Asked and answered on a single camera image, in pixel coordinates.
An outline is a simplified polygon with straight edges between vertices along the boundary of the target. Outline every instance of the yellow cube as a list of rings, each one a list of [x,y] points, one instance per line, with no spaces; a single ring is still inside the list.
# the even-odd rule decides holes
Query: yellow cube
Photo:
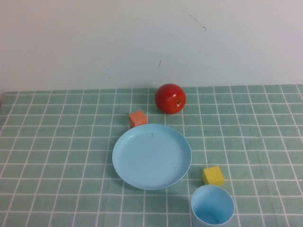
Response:
[[[204,184],[213,184],[222,186],[224,183],[224,177],[218,166],[203,169],[202,180]]]

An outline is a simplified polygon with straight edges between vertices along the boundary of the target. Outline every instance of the cup rim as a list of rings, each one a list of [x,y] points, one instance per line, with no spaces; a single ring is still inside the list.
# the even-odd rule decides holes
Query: cup rim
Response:
[[[217,185],[211,185],[211,184],[203,185],[203,186],[197,188],[197,189],[194,191],[193,195],[191,196],[191,199],[190,199],[190,207],[191,207],[191,210],[192,210],[192,214],[194,214],[194,216],[195,216],[196,218],[198,218],[200,221],[202,221],[203,223],[205,223],[205,224],[207,224],[207,225],[209,225],[209,226],[220,227],[220,226],[225,225],[227,222],[229,222],[229,221],[232,219],[233,215],[235,214],[235,203],[234,203],[233,199],[232,199],[232,204],[233,204],[232,216],[231,216],[227,221],[225,221],[225,222],[223,222],[223,223],[221,223],[221,224],[214,225],[214,224],[207,223],[207,222],[203,221],[201,218],[199,218],[199,217],[196,215],[196,213],[194,212],[193,203],[192,203],[193,196],[194,196],[194,194],[195,194],[199,189],[201,189],[201,188],[203,188],[203,187],[214,187],[214,188],[219,188],[220,190],[226,192],[226,193],[229,195],[229,197],[232,199],[232,196],[228,193],[228,191],[226,191],[226,190],[225,190],[224,188],[222,188],[222,187],[219,187],[219,186],[217,186]]]

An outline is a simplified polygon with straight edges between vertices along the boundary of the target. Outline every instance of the scratch mark on wall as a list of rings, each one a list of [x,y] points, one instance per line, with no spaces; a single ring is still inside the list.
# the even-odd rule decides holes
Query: scratch mark on wall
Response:
[[[196,18],[194,18],[190,13],[188,13],[178,2],[174,1],[187,15],[193,18],[202,28],[206,31],[206,27],[204,27]]]
[[[159,62],[159,65],[158,65],[157,69],[160,67],[160,65],[161,65],[161,61]]]

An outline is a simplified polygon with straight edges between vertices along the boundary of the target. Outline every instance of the orange cube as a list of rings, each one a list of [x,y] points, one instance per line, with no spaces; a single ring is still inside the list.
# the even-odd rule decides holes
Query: orange cube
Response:
[[[129,115],[129,124],[132,128],[142,124],[147,124],[147,117],[141,110],[138,110]]]

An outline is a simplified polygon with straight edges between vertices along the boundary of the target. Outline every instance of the plate rim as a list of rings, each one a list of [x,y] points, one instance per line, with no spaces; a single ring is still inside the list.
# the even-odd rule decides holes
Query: plate rim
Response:
[[[131,131],[131,130],[137,130],[138,128],[147,127],[147,126],[152,126],[152,125],[156,125],[156,126],[158,125],[158,126],[161,126],[161,127],[164,127],[164,128],[170,128],[170,130],[173,130],[173,131],[175,131],[177,134],[180,134],[180,135],[183,137],[183,139],[185,140],[185,142],[186,142],[186,144],[188,145],[188,147],[189,147],[189,151],[190,151],[190,162],[189,162],[189,165],[188,165],[187,170],[185,171],[185,173],[184,173],[184,174],[182,175],[182,177],[180,177],[180,179],[178,179],[176,182],[174,182],[174,183],[172,183],[172,184],[170,184],[170,185],[167,185],[167,186],[165,186],[165,187],[159,187],[159,188],[150,189],[150,188],[138,187],[138,186],[136,186],[136,185],[133,185],[133,184],[127,182],[125,179],[123,179],[123,178],[121,177],[121,175],[118,173],[118,171],[116,170],[115,161],[114,161],[114,153],[115,153],[115,150],[117,150],[116,144],[118,143],[118,141],[119,141],[126,133],[128,133],[128,132]],[[113,154],[112,154],[112,161],[113,161],[113,166],[114,166],[115,172],[118,174],[118,176],[119,176],[123,181],[125,181],[126,183],[128,183],[129,185],[131,185],[131,186],[133,186],[133,187],[135,187],[135,188],[139,188],[139,189],[142,189],[142,190],[150,190],[150,191],[168,188],[168,187],[170,187],[170,186],[176,184],[177,182],[179,182],[179,181],[188,173],[189,168],[190,168],[191,163],[192,163],[192,158],[193,158],[192,149],[191,149],[191,147],[190,147],[190,144],[189,144],[188,140],[185,138],[185,136],[184,136],[182,133],[180,133],[178,130],[176,130],[176,129],[172,128],[172,127],[169,127],[168,125],[164,125],[164,124],[154,124],[154,123],[139,125],[139,126],[133,127],[133,128],[131,128],[131,129],[127,130],[126,132],[124,132],[124,133],[122,134],[122,136],[120,136],[119,139],[117,140],[117,142],[115,143],[114,148],[113,148]]]

